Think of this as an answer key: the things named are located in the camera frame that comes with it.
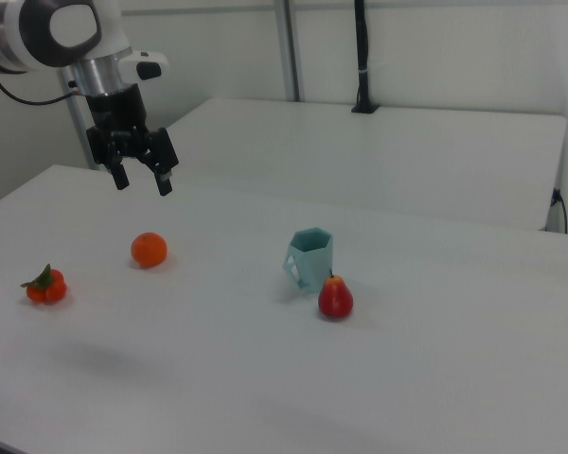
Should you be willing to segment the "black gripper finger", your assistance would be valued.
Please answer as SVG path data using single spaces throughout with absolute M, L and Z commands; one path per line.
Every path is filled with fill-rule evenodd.
M 152 172 L 159 194 L 168 195 L 172 191 L 170 170 L 162 166 L 150 150 L 144 154 L 144 165 Z
M 122 156 L 118 151 L 110 151 L 107 168 L 112 175 L 115 186 L 118 190 L 123 190 L 129 186 L 129 179 L 124 166 L 122 165 Z

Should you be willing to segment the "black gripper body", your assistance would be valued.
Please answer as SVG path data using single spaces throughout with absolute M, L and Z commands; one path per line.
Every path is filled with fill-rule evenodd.
M 139 87 L 85 98 L 94 126 L 86 131 L 93 158 L 110 172 L 122 172 L 133 158 L 152 172 L 170 172 L 179 159 L 166 129 L 150 130 Z

